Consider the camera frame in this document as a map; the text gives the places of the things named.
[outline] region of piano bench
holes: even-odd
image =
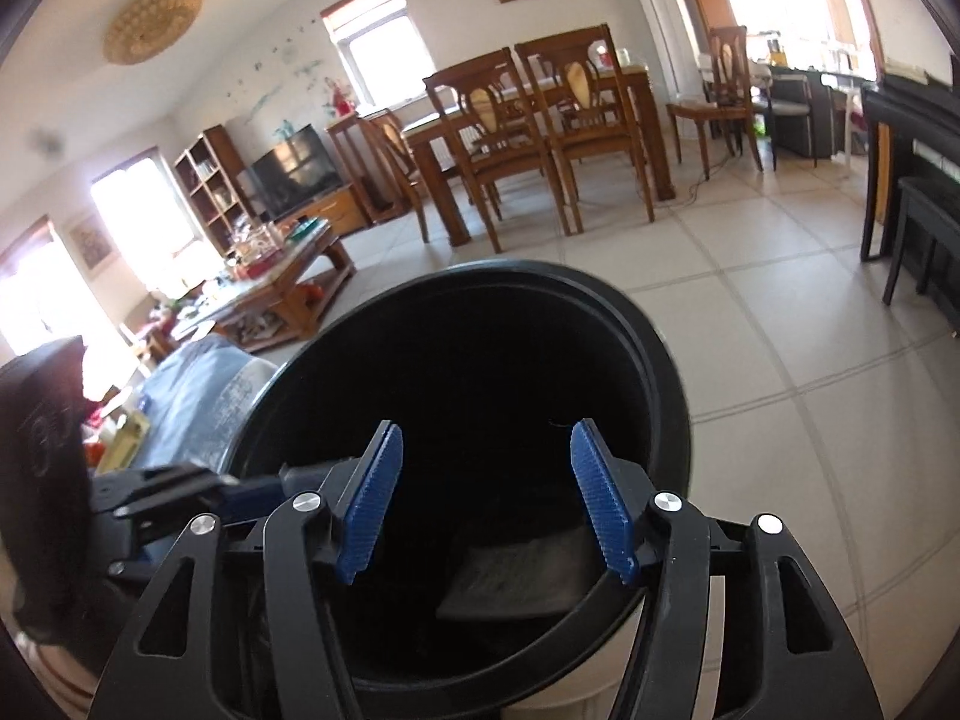
[[[904,239],[906,238],[906,221],[909,218],[929,236],[923,250],[920,280],[917,282],[919,295],[926,292],[926,286],[930,281],[930,266],[933,264],[933,252],[937,244],[945,247],[954,259],[960,258],[960,187],[951,191],[943,183],[915,176],[901,178],[899,186],[902,191],[901,210],[899,210],[899,220],[896,225],[896,242],[893,259],[890,262],[890,275],[887,278],[887,287],[883,291],[883,302],[888,306],[894,296],[899,270],[904,264]]]

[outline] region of black chair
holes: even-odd
[[[757,79],[762,81],[763,85],[760,86],[760,94],[754,98],[754,110],[758,114],[764,114],[770,129],[770,149],[773,153],[774,170],[776,170],[776,120],[792,117],[806,119],[806,148],[813,157],[813,167],[817,167],[817,127],[813,113],[813,91],[810,89],[808,75],[785,71],[774,73],[770,68],[762,65],[759,67],[765,73]]]
[[[904,239],[908,219],[913,220],[913,223],[929,236],[923,250],[920,279],[917,281],[919,295],[926,292],[929,284],[930,268],[937,244],[942,245],[954,259],[960,257],[960,188],[947,189],[942,183],[915,176],[901,178],[899,186],[902,196],[896,242],[890,263],[890,276],[883,291],[883,302],[888,306],[893,300],[896,279],[901,265],[904,264]]]

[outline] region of wall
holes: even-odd
[[[186,97],[174,114],[181,133],[227,124],[241,155],[256,159],[275,144],[284,119],[322,129],[325,78],[343,79],[320,10],[338,0],[291,0],[253,28]],[[410,15],[435,65],[443,68],[480,53],[578,26],[607,22],[618,47],[651,65],[662,95],[656,48],[640,0],[407,0]]]
[[[950,83],[949,44],[920,0],[870,0],[870,4],[888,60],[915,65]]]
[[[110,321],[113,324],[123,322],[131,309],[146,297],[147,290],[123,258],[117,258],[91,279],[83,260],[72,250],[67,230],[71,223],[83,218],[85,211],[94,207],[89,191],[93,180],[154,146],[160,149],[168,162],[172,162],[184,149],[185,141],[169,117],[130,132],[104,146],[93,156],[54,173],[0,212],[0,251],[11,245],[18,235],[42,215],[49,215],[54,228],[64,239],[64,245],[77,263],[78,270],[88,281],[90,290],[103,306]],[[0,365],[12,357],[13,351],[0,337]]]

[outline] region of wooden chair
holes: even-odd
[[[613,65],[612,89],[601,89],[601,74],[592,51],[598,44],[606,49],[606,56]],[[654,206],[645,170],[640,127],[608,25],[602,23],[518,43],[514,49],[534,86],[538,108],[544,113],[550,148],[560,168],[577,232],[584,231],[584,223],[580,216],[580,191],[571,161],[616,151],[630,155],[640,182],[647,218],[653,221]],[[536,61],[541,73],[534,72],[531,60]],[[551,105],[558,109],[559,127],[549,115]]]
[[[427,229],[424,200],[421,197],[421,176],[416,168],[413,154],[403,140],[403,124],[397,115],[389,108],[377,111],[363,118],[364,138],[370,145],[376,157],[387,167],[392,178],[397,182],[397,188],[410,202],[416,214],[416,223],[421,228],[421,238],[424,243],[430,242],[430,233]]]
[[[719,26],[710,30],[710,64],[713,72],[712,101],[680,100],[666,106],[673,125],[673,139],[677,146],[677,162],[683,162],[680,154],[680,130],[677,119],[690,119],[696,124],[700,141],[700,158],[704,165],[704,180],[710,178],[710,157],[707,151],[707,133],[704,124],[718,122],[723,128],[727,148],[733,154],[730,124],[734,122],[747,133],[750,151],[763,172],[757,134],[754,132],[754,102],[751,94],[750,62],[747,60],[747,28],[745,26]]]
[[[426,93],[440,114],[443,138],[453,154],[470,199],[490,234],[493,250],[502,251],[493,228],[487,199],[491,199],[499,215],[496,187],[484,188],[511,175],[528,170],[541,170],[552,191],[563,231],[569,226],[563,213],[563,187],[557,168],[550,159],[544,137],[539,133],[530,98],[523,90],[517,65],[510,49],[501,49],[477,56],[459,65],[437,71],[424,79]],[[459,110],[448,111],[438,90],[448,87],[456,95]],[[517,117],[517,106],[520,117]],[[477,137],[467,145],[460,131],[472,127]]]

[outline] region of coffee table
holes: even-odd
[[[301,282],[304,271],[318,256],[328,257],[332,271]],[[239,346],[244,351],[256,352],[287,341],[306,341],[312,338],[320,324],[323,312],[347,279],[356,273],[350,255],[327,220],[311,230],[304,238],[288,245],[283,257],[265,274],[255,279],[236,281],[218,290],[206,300],[200,311],[189,319],[181,319],[170,335],[183,341],[204,322],[216,322],[216,330],[228,338],[230,326],[241,319],[262,316],[271,311],[280,318],[282,327],[269,338],[252,338]],[[313,290],[303,285],[314,285],[323,290],[316,298]]]

